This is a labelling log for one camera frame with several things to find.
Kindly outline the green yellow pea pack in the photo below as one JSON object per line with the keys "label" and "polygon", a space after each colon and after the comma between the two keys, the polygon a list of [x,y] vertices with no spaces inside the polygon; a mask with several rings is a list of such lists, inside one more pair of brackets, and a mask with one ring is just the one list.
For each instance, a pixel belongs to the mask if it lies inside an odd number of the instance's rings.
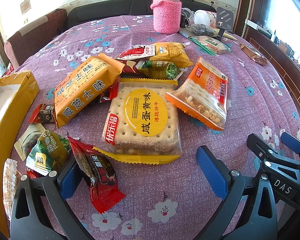
{"label": "green yellow pea pack", "polygon": [[71,150],[67,138],[46,129],[26,158],[26,167],[46,176],[59,171],[67,162]]}

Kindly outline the orange chicken cracker pack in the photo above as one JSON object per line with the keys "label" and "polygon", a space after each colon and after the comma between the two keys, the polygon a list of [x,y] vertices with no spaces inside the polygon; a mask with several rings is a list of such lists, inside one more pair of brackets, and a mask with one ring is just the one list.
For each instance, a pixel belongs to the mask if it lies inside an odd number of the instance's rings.
{"label": "orange chicken cracker pack", "polygon": [[199,57],[184,83],[165,99],[210,129],[222,131],[226,122],[228,77]]}

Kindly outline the red dark candy pack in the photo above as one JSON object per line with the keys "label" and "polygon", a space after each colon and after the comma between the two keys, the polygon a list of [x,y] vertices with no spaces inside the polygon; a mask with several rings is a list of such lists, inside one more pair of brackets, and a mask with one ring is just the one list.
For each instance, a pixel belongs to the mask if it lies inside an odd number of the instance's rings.
{"label": "red dark candy pack", "polygon": [[68,137],[79,168],[88,178],[90,201],[103,214],[121,202],[126,195],[119,190],[116,172],[110,161],[95,146]]}

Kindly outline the salted egg yolk cracker pack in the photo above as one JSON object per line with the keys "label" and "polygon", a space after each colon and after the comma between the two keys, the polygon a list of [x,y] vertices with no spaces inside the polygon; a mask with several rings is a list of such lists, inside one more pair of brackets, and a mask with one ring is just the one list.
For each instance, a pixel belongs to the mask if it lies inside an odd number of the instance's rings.
{"label": "salted egg yolk cracker pack", "polygon": [[120,79],[96,149],[131,164],[177,160],[182,154],[178,111],[165,99],[177,84],[175,80]]}

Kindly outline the yellow cheese sandwich cracker pack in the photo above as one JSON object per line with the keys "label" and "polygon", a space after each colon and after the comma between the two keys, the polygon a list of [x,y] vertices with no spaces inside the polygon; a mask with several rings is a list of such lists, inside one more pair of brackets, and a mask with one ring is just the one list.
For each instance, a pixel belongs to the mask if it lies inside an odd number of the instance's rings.
{"label": "yellow cheese sandwich cracker pack", "polygon": [[150,61],[167,61],[174,63],[178,68],[186,68],[193,65],[185,53],[184,46],[178,42],[155,43],[155,55],[149,58]]}

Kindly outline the green pea snack pack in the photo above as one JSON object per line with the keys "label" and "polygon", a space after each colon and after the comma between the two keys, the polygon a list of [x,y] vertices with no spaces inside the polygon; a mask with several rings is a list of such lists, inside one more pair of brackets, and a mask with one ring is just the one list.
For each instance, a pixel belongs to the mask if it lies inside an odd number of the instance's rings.
{"label": "green pea snack pack", "polygon": [[173,62],[168,61],[140,61],[136,70],[150,79],[175,80],[185,72],[184,68],[178,68]]}

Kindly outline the orange cheese biscuit pack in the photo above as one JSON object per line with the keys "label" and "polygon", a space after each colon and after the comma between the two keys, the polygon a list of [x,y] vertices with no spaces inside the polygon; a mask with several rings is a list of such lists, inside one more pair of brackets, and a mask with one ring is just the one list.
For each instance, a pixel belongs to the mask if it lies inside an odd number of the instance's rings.
{"label": "orange cheese biscuit pack", "polygon": [[100,53],[85,60],[55,88],[56,124],[66,125],[84,107],[109,88],[122,73],[124,64]]}

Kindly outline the small red dark candy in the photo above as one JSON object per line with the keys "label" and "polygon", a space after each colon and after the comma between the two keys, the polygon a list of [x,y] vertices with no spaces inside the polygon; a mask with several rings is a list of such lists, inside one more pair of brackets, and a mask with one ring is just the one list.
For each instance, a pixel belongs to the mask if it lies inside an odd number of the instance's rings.
{"label": "small red dark candy", "polygon": [[41,103],[31,114],[29,123],[56,122],[55,107],[52,104]]}

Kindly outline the round biscuit green pack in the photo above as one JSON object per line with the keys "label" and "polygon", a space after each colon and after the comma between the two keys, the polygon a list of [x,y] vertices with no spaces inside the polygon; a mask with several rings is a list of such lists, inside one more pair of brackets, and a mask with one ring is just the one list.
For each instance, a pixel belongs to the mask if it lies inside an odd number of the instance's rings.
{"label": "round biscuit green pack", "polygon": [[197,46],[205,50],[210,55],[219,55],[230,53],[231,49],[228,45],[209,36],[191,36],[189,40],[194,42]]}

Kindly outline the yellow cardboard box tray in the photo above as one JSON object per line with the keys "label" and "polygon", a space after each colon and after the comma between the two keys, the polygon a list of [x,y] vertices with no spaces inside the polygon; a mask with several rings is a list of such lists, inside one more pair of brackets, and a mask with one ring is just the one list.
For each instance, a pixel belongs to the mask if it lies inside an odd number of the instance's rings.
{"label": "yellow cardboard box tray", "polygon": [[21,124],[38,93],[38,83],[29,70],[0,78],[0,232],[5,237],[10,234],[2,201],[4,163],[11,156]]}

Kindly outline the bag of dark seeds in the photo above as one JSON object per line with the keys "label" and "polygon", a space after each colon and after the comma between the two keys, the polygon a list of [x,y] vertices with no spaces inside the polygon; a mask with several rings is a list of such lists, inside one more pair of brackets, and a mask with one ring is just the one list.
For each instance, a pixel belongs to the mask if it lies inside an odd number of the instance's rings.
{"label": "bag of dark seeds", "polygon": [[205,24],[191,24],[189,28],[190,31],[198,36],[214,37],[215,35],[214,29]]}

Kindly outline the red golden crown snack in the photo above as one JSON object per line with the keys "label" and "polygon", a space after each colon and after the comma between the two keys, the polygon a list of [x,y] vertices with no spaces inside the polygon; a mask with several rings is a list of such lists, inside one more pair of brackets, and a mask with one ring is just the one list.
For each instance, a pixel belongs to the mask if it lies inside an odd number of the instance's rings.
{"label": "red golden crown snack", "polygon": [[143,75],[139,70],[144,64],[144,60],[120,60],[117,61],[123,63],[125,66],[122,69],[122,72],[128,75]]}

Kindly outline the red white sachet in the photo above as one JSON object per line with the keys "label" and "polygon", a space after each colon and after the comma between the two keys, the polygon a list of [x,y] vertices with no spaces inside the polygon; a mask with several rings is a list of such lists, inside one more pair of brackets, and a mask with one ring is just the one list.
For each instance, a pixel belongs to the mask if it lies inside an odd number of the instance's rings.
{"label": "red white sachet", "polygon": [[126,51],[123,51],[117,59],[119,60],[136,60],[151,57],[155,55],[155,45],[145,45],[135,47]]}

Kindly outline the black sofa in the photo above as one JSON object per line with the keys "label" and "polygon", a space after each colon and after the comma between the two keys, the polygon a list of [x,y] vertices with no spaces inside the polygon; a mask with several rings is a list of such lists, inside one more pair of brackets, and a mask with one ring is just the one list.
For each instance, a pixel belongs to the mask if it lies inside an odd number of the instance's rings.
{"label": "black sofa", "polygon": [[153,0],[109,0],[82,5],[72,9],[64,22],[64,29],[87,23],[93,20],[101,20],[108,17],[121,15],[151,15],[150,8]]}

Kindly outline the small wall plaque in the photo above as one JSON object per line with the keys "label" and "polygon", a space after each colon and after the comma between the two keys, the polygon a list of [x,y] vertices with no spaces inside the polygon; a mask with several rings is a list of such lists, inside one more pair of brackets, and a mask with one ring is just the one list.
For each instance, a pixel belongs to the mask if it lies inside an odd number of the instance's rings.
{"label": "small wall plaque", "polygon": [[20,10],[22,14],[25,14],[26,12],[28,12],[31,9],[31,3],[30,0],[24,0],[21,4],[20,4]]}

